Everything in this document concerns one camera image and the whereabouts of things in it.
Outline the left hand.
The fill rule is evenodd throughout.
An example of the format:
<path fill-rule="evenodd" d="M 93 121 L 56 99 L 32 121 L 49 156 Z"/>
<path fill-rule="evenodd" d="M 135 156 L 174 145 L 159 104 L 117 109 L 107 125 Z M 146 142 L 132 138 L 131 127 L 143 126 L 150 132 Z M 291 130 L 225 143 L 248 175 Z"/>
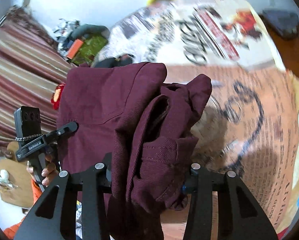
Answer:
<path fill-rule="evenodd" d="M 42 185 L 44 186 L 49 186 L 53 179 L 58 176 L 58 170 L 56 169 L 56 165 L 53 162 L 53 159 L 53 156 L 50 154 L 45 156 L 46 167 L 42 171 L 42 177 L 44 178 L 42 180 Z M 32 177 L 32 180 L 37 183 L 34 175 L 34 168 L 30 165 L 29 162 L 27 163 L 26 170 Z"/>

